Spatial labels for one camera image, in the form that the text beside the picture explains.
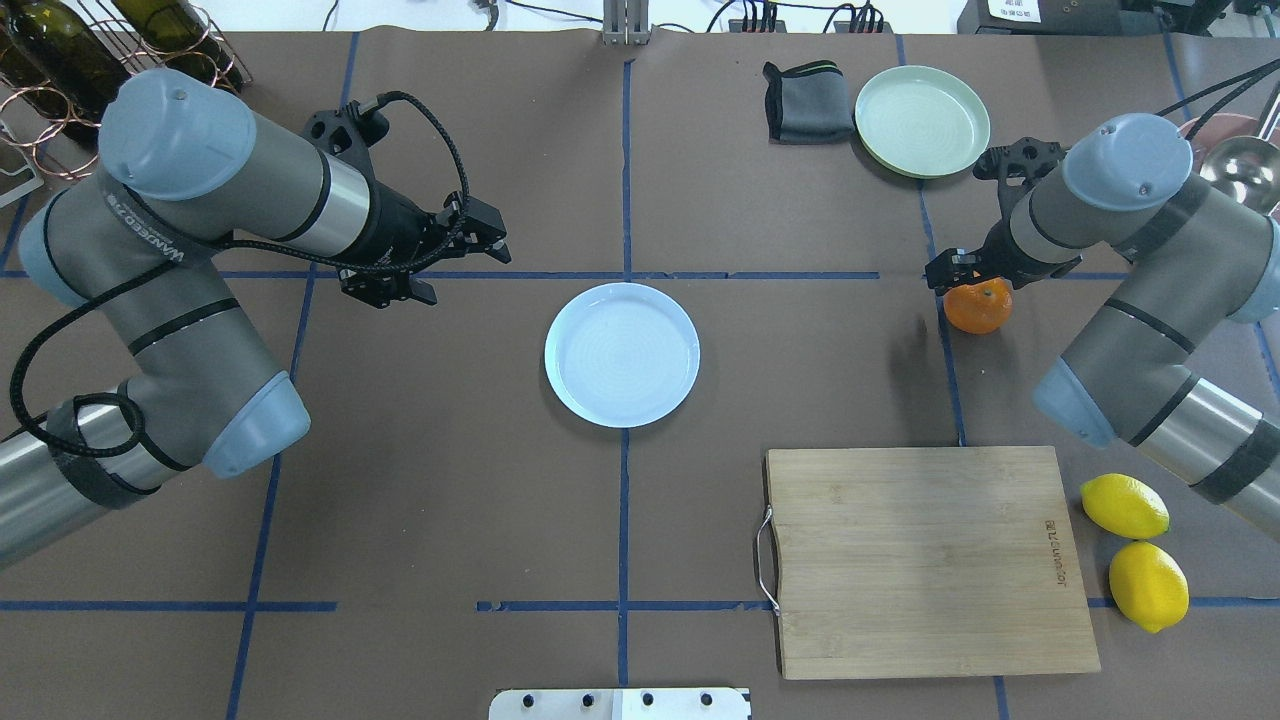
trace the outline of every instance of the light green plate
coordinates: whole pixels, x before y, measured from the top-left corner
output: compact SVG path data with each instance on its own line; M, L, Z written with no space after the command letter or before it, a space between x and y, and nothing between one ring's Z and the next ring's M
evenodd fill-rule
M890 68L867 81L854 122L873 158L913 178L959 173L991 140L991 118L978 94L924 65Z

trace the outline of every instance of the light blue joint cap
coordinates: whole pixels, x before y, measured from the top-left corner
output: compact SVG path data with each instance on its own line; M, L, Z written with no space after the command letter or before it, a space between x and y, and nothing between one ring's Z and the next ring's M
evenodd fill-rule
M22 268L31 275L31 281L41 290L56 297L63 305L79 307L88 302L88 299L81 297L78 292L72 290L72 286L67 284L67 281L54 268L54 259L49 256L45 218L49 217L49 208L52 204L51 200L49 205L41 208L27 222L27 227L22 228L22 234L18 236L18 259L22 260Z
M298 442L310 429L311 415L289 374L280 372L223 428L204 462L219 478L234 478Z
M1236 323L1257 323L1271 313L1280 310L1280 223L1271 220L1271 256L1262 269L1262 279L1253 288L1253 295L1240 305L1240 309L1226 318Z
M1032 398L1041 413L1093 447L1106 447L1116 437L1098 404L1061 357L1036 386Z
M1133 213L1162 205L1192 174L1192 146L1156 115L1111 118L1071 147L1062 179L1101 210Z
M154 68L120 86L97 147L106 172L140 195L191 200L238 173L256 138L253 113L234 95Z

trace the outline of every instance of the brown table surface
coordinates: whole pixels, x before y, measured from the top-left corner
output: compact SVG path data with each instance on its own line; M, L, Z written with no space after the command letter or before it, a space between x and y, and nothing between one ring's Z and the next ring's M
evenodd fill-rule
M992 142L1074 142L1276 54L1174 37L731 36L641 49L559 33L239 35L246 101L297 128L346 97L407 90L502 209L515 263L436 265L440 305L372 310L325 270L219 265L311 411L311 433L236 480L196 469L0 575L0 717L484 717L502 688L750 688L759 719L1274 717L1280 547L1119 443L1092 450L1030 391L1121 279L1094 249L1020 291L987 337L945 332L920 279L974 247L995 187L918 184L858 146L767 141L760 68L836 60L856 92L900 63L986 101ZM1256 113L1268 83L1233 108ZM1204 105L1198 104L1196 110ZM456 179L412 111L375 150L435 206ZM1175 119L1181 122L1180 115ZM49 190L19 206L23 217ZM0 220L10 227L13 209ZM61 309L4 243L0 366ZM698 325L703 364L669 416L599 428L556 398L556 313L611 281L652 284ZM1192 360L1275 413L1280 322L1224 324ZM33 407L134 372L92 316L56 340ZM0 416L0 424L12 418ZM1053 445L1102 657L1093 675L783 682L750 539L772 447ZM1079 486L1137 475L1194 596L1149 635L1110 605L1123 541Z

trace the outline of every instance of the yellow lemon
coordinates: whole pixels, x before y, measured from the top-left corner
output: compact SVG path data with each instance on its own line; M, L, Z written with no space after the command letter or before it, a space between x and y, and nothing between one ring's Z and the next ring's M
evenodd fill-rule
M1080 498L1091 520L1120 537L1147 539L1169 529L1165 501L1129 475L1098 475L1080 486Z
M1124 616L1148 633L1178 624L1187 615L1187 577L1167 552L1149 542L1132 542L1111 560L1111 596Z

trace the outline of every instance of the cutting board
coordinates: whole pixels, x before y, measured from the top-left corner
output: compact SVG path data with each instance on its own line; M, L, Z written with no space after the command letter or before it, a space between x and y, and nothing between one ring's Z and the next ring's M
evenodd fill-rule
M771 450L782 676L1097 673L1052 447Z

